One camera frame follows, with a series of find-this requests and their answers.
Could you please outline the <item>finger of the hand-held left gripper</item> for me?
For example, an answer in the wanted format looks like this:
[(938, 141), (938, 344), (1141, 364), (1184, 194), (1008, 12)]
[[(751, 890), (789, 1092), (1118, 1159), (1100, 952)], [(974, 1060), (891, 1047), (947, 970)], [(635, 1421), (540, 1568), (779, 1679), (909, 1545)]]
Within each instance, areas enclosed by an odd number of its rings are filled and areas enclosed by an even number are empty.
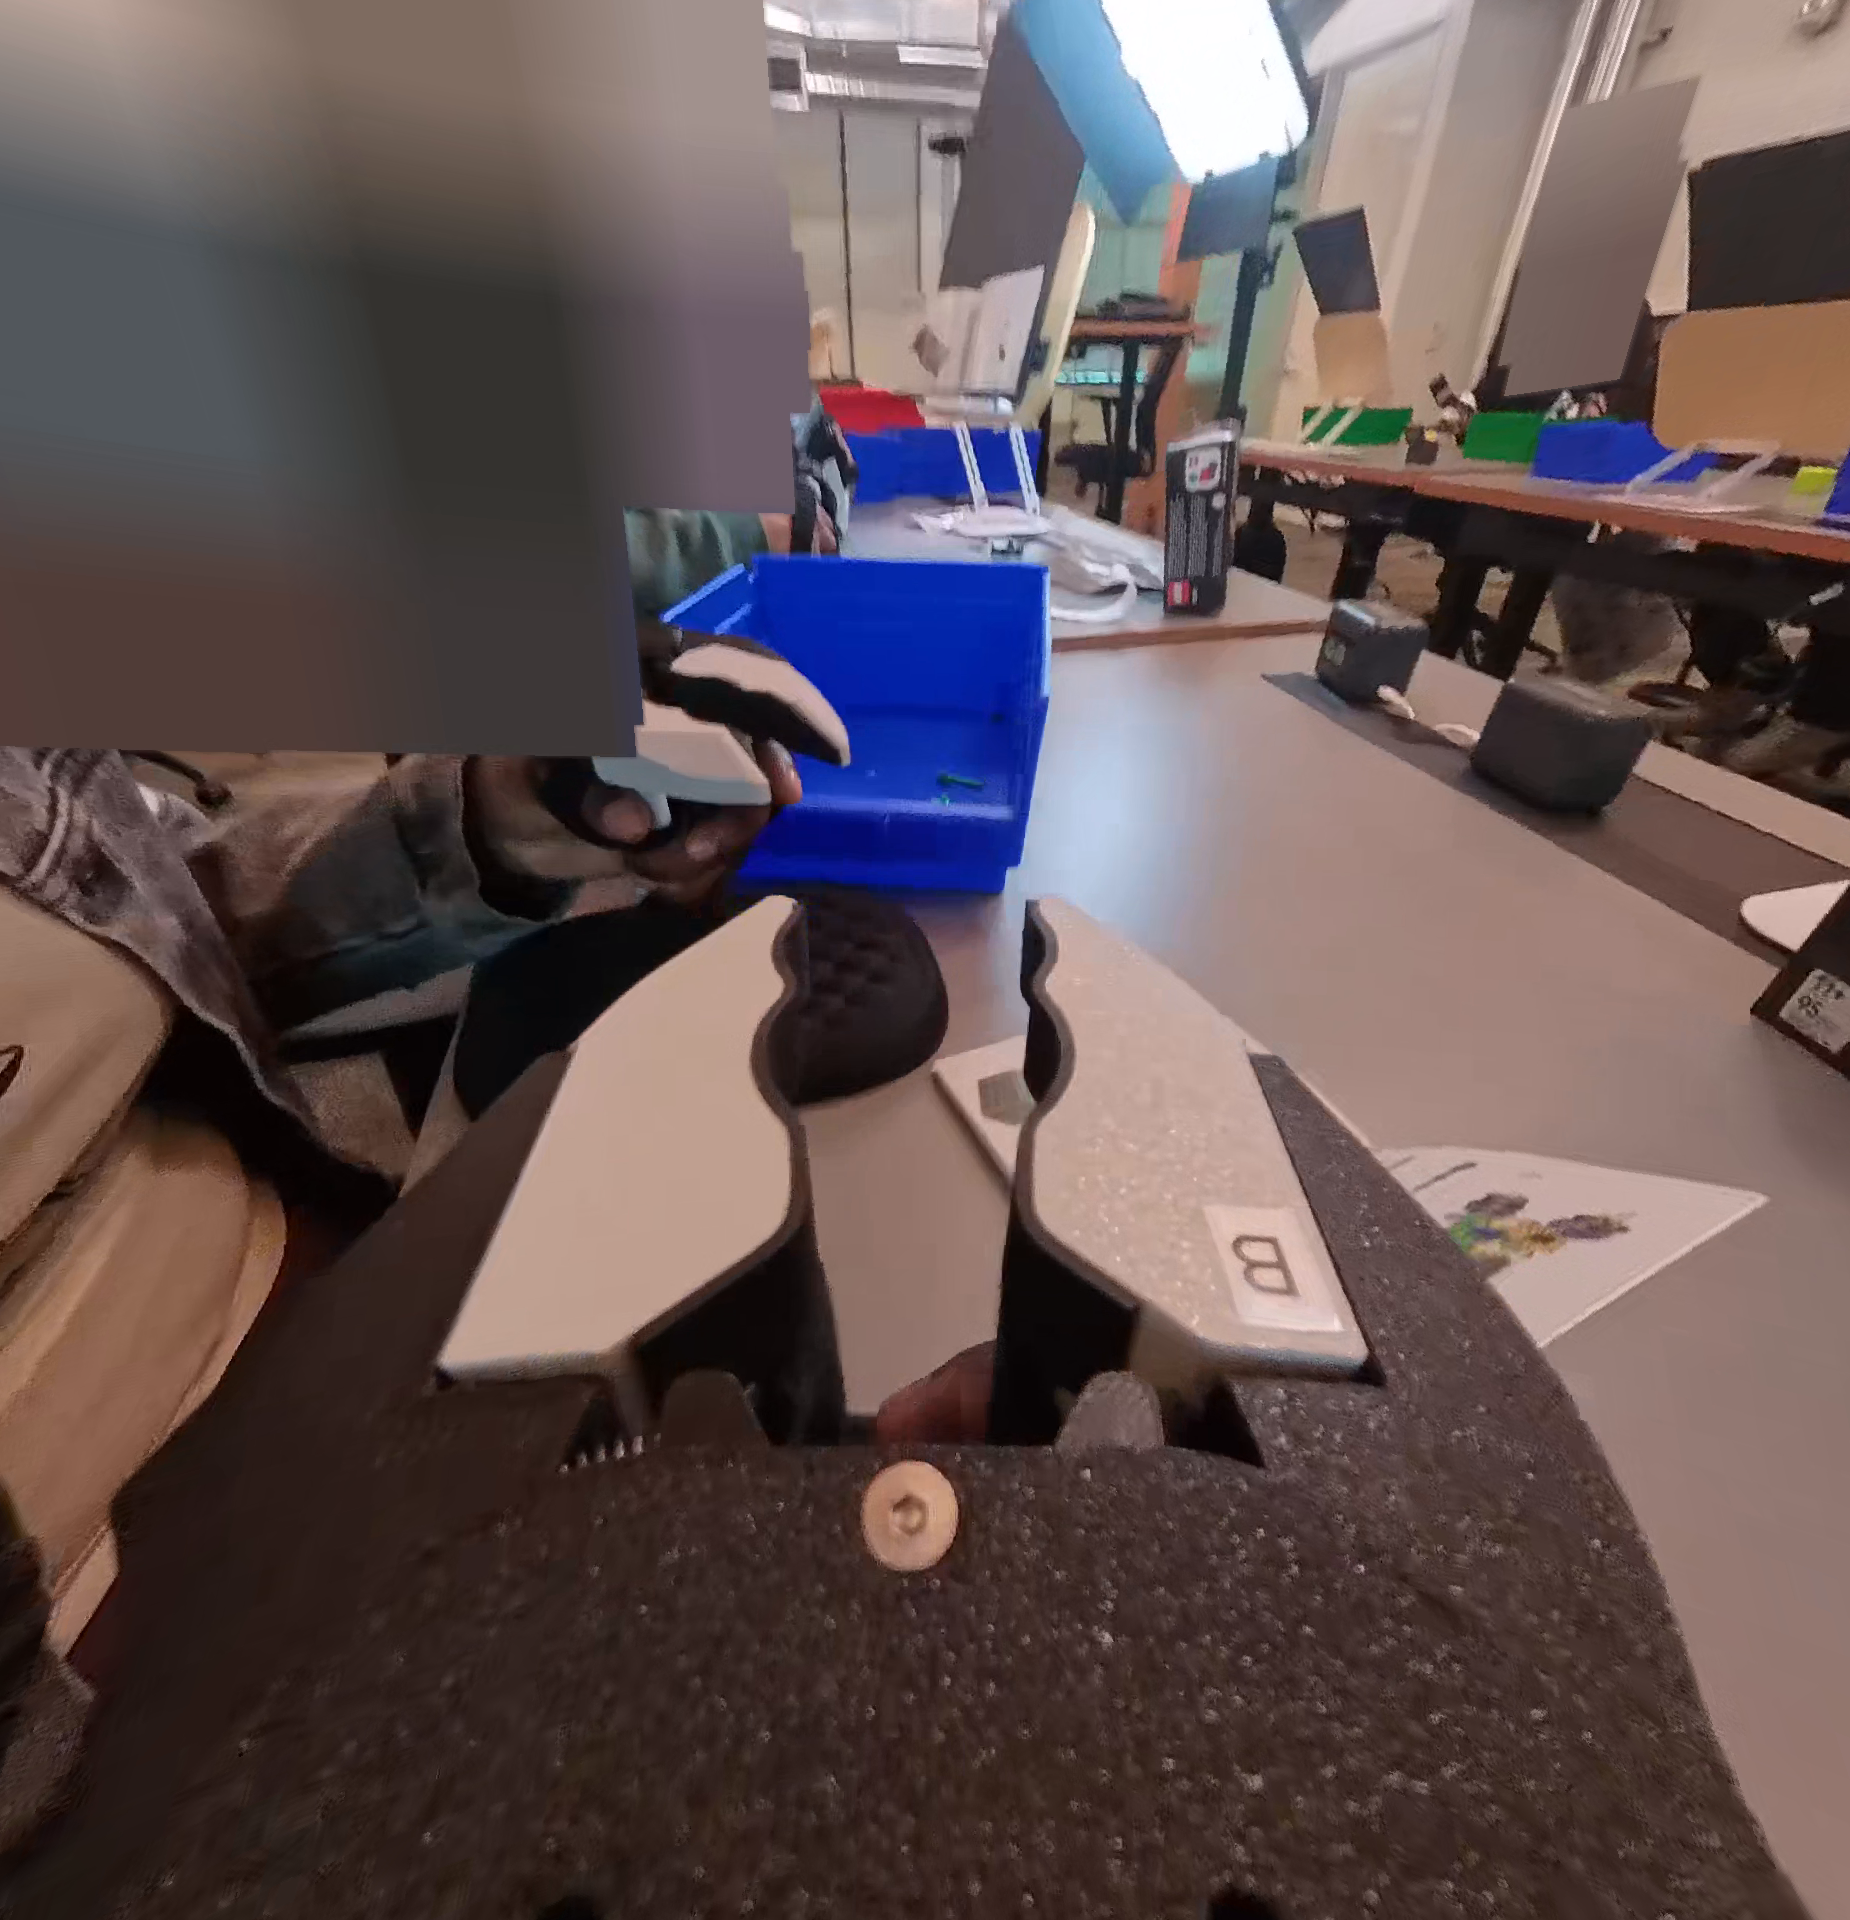
[(648, 700), (698, 722), (831, 765), (851, 763), (839, 710), (791, 661), (756, 638), (643, 630), (642, 685)]

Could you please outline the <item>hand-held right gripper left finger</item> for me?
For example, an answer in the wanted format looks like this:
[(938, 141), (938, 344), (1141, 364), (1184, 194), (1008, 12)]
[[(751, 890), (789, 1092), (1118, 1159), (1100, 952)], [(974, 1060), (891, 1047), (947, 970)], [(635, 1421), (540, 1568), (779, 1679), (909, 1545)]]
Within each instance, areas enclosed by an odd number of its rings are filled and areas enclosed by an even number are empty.
[(575, 1040), (437, 1354), (450, 1380), (633, 1380), (642, 1348), (793, 1224), (768, 1040), (799, 942), (798, 903), (767, 896)]

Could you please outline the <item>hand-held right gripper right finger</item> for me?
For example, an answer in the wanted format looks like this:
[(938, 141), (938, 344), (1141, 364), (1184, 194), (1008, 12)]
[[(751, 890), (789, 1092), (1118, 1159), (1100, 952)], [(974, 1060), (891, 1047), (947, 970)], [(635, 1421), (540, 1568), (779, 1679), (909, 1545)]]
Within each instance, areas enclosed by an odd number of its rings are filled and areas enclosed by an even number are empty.
[(1353, 1378), (1369, 1340), (1259, 1067), (1270, 1054), (1082, 906), (1024, 916), (1010, 1355), (1049, 1385)]

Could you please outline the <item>person's left forearm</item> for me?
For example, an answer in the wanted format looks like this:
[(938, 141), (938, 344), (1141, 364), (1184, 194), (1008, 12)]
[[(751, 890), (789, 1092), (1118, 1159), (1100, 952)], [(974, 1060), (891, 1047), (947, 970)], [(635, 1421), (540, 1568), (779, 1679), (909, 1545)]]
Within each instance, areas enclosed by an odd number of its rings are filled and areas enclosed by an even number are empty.
[(265, 1013), (299, 1026), (414, 990), (650, 882), (544, 806), (557, 761), (313, 754), (218, 837), (218, 912)]

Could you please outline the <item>another person's forearm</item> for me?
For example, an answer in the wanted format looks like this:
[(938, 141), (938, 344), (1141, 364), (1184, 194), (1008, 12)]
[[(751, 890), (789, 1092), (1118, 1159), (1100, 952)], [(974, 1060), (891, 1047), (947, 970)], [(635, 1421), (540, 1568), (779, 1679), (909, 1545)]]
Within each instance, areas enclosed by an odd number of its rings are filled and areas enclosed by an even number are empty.
[(666, 603), (757, 555), (793, 549), (793, 514), (628, 508), (633, 581)]

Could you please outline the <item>grey desk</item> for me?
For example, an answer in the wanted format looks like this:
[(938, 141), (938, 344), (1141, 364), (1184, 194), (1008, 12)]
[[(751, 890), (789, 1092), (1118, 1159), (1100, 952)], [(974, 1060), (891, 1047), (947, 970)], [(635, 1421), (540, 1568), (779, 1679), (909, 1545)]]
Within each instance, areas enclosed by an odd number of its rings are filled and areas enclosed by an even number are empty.
[(1753, 1189), (1549, 1350), (1666, 1577), (1774, 1853), (1850, 1916), (1850, 1082), (1770, 963), (1276, 686), (1297, 638), (1056, 661), (1002, 897), (926, 903), (954, 1046), (1023, 1029), (1023, 901), (1160, 957), (1378, 1147)]

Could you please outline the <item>wooden background desk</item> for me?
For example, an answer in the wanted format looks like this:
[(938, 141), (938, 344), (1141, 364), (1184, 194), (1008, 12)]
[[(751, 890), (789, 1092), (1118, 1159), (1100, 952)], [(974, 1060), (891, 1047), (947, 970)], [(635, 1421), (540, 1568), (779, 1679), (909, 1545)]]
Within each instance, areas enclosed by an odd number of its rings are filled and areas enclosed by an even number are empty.
[(1278, 444), (1257, 437), (1239, 444), (1239, 460), (1242, 468), (1270, 471), (1293, 487), (1324, 487), (1331, 494), (1324, 510), (1341, 518), (1368, 514), (1365, 507), (1350, 499), (1353, 493), (1384, 499), (1408, 494), (1850, 567), (1850, 527), (1733, 499), (1721, 501), (1717, 510), (1706, 510), (1705, 499), (1691, 489), (1611, 491), (1549, 482), (1531, 477), (1524, 468), (1465, 457), (1412, 464), (1397, 446), (1343, 453), (1336, 446)]

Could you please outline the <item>person's left hand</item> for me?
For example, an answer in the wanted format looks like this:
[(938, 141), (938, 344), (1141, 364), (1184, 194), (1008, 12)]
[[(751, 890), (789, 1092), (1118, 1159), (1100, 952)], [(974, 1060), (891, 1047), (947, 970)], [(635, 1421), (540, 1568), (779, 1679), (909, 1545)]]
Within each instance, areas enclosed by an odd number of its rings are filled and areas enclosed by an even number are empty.
[(802, 793), (793, 754), (751, 741), (768, 786), (763, 806), (704, 807), (664, 827), (650, 806), (597, 776), (586, 756), (469, 754), (463, 765), (463, 835), (490, 886), (540, 884), (573, 894), (595, 882), (633, 884), (679, 903), (719, 892), (768, 821)]

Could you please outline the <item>blue plastic bin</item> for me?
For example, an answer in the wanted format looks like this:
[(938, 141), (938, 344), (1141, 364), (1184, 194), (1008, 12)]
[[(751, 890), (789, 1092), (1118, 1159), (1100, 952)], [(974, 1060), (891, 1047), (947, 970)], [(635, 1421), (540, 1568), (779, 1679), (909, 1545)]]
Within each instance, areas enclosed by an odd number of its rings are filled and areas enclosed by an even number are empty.
[(1616, 489), (1667, 457), (1670, 449), (1640, 420), (1613, 415), (1546, 420), (1535, 439), (1531, 477)]
[(1023, 501), (1042, 436), (1004, 425), (903, 425), (846, 433), (843, 442), (860, 473), (855, 503), (976, 499), (966, 451), (987, 499)]
[[(1006, 886), (1051, 705), (1042, 567), (763, 555), (675, 603), (668, 618), (759, 641), (818, 685), (851, 733), (849, 765), (802, 765), (802, 799), (751, 848), (744, 890)], [(938, 772), (983, 776), (990, 789), (945, 803)]]

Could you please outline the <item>black quilted pad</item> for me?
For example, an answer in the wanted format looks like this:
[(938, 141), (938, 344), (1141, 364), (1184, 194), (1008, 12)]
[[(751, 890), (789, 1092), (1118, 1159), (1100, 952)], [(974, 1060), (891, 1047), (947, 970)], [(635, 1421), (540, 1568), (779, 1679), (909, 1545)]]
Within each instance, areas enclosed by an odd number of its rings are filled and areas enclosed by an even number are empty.
[(793, 1009), (798, 1107), (884, 1089), (934, 1062), (950, 996), (934, 945), (899, 903), (841, 886), (791, 894), (802, 908), (803, 987)]

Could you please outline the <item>white paper bags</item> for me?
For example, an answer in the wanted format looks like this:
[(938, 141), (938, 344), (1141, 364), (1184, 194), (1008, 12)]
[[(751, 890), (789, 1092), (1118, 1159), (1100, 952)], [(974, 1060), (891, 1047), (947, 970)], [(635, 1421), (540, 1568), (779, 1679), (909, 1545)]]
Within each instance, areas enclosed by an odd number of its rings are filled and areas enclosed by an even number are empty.
[(1058, 507), (1006, 503), (918, 508), (907, 518), (926, 535), (960, 542), (992, 558), (1039, 566), (1051, 578), (1059, 623), (1107, 628), (1163, 609), (1160, 542), (1112, 521)]

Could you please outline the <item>instruction booklet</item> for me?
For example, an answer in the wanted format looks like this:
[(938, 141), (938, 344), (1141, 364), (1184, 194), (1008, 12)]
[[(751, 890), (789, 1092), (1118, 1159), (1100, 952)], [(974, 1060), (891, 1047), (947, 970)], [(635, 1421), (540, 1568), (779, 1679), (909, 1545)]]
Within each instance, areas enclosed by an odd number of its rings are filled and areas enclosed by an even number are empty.
[[(1034, 1112), (1024, 1047), (1014, 1037), (931, 1067), (1008, 1199)], [(1378, 1332), (1397, 1308), (1473, 1309), (1489, 1295), (1542, 1348), (1764, 1203), (1747, 1189), (1510, 1149), (1369, 1149), (1293, 1069), (1270, 1057), (1259, 1073), (1369, 1340), (1365, 1372), (1380, 1362)], [(1008, 1342), (1010, 1295), (999, 1300), (998, 1352)]]

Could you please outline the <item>black upright carton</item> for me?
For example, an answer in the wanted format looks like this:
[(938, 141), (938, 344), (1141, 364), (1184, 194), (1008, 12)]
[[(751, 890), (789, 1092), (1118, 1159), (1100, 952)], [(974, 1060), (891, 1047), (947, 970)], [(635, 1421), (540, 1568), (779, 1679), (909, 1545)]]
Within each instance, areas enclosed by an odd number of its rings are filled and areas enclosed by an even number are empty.
[(1163, 453), (1160, 598), (1172, 618), (1211, 616), (1227, 606), (1238, 446), (1239, 425), (1221, 420)]

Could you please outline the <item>beige shirt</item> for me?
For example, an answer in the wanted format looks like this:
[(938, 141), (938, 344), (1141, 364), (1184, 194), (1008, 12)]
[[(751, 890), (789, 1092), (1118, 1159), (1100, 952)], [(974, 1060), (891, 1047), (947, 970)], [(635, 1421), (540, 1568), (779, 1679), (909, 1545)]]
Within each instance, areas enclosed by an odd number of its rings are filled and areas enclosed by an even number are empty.
[(0, 1484), (48, 1642), (117, 1577), (113, 1503), (214, 1392), (285, 1262), (276, 1190), (157, 1093), (163, 983), (0, 884)]

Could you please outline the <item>small grey cube device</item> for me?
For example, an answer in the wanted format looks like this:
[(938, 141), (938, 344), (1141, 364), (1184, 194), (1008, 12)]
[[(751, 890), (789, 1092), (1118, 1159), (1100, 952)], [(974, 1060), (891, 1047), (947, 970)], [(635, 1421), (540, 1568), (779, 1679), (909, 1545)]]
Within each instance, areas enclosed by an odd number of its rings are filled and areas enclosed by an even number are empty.
[(1318, 682), (1350, 705), (1405, 697), (1429, 628), (1423, 616), (1391, 603), (1340, 598), (1322, 632)]

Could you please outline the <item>grey flat panel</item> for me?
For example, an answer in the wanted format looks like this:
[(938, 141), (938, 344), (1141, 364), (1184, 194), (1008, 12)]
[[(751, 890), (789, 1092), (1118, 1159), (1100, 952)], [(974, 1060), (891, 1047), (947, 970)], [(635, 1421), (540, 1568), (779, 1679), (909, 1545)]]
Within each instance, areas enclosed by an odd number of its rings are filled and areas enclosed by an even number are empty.
[(1051, 270), (1078, 200), (1084, 155), (1014, 4), (996, 28), (938, 287), (974, 291), (998, 274)]
[(1608, 387), (1626, 371), (1696, 95), (1685, 78), (1563, 112), (1505, 316), (1507, 398)]

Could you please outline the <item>grey denim jacket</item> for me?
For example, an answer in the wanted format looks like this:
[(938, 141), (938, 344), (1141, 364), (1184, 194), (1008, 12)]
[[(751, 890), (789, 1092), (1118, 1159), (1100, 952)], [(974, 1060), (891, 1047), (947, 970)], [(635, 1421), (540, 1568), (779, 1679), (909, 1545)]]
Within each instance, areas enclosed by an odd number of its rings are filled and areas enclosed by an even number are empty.
[(305, 1121), (180, 822), (117, 748), (0, 745), (0, 882), (138, 962), (235, 1058), (253, 1098)]

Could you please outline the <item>large grey cube device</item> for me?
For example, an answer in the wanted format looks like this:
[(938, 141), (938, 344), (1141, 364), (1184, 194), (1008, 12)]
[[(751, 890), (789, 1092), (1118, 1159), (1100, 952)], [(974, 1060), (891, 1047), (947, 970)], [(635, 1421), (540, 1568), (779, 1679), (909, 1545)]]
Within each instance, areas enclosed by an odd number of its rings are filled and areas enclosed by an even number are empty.
[(1619, 799), (1655, 738), (1655, 717), (1629, 697), (1563, 677), (1508, 679), (1469, 770), (1520, 803), (1589, 818)]

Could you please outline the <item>white stand base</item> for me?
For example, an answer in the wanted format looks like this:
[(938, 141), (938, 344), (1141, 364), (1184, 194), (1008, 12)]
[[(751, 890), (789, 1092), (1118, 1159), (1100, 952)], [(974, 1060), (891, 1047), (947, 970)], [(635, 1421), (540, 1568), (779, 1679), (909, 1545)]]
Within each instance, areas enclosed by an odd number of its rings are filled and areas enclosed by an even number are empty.
[(1814, 936), (1818, 927), (1825, 923), (1831, 912), (1839, 906), (1847, 886), (1850, 876), (1755, 894), (1741, 903), (1737, 917), (1745, 931), (1764, 945), (1782, 952), (1798, 952)]

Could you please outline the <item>black box with label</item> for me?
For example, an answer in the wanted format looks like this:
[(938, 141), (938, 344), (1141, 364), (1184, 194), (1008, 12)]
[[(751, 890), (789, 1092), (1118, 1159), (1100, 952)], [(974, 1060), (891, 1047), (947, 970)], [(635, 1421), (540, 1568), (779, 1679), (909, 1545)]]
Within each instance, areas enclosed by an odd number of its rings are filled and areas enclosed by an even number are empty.
[(1753, 1020), (1850, 1081), (1850, 881), (1755, 996)]

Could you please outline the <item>bright light panel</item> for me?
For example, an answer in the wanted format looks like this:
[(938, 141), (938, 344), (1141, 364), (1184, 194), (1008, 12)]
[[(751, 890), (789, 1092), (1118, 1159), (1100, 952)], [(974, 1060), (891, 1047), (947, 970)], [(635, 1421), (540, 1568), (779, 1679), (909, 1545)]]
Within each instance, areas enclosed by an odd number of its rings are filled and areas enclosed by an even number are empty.
[(1295, 154), (1314, 122), (1276, 2), (1102, 2), (1124, 73), (1184, 185)]

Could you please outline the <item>tan cardboard board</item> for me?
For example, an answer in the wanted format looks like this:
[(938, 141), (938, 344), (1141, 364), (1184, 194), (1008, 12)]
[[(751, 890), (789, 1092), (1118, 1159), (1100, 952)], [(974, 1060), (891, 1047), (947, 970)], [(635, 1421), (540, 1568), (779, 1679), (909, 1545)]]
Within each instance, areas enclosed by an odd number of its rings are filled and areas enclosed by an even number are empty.
[(1666, 449), (1841, 460), (1850, 300), (1680, 314), (1658, 346), (1651, 429)]

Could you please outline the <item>black flat panel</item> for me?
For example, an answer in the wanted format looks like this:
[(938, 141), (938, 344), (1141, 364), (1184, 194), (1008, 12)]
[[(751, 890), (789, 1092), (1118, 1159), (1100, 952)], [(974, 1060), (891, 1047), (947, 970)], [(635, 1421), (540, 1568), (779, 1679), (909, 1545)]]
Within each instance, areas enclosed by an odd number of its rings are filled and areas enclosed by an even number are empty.
[(1716, 155), (1688, 180), (1688, 307), (1850, 300), (1850, 130)]

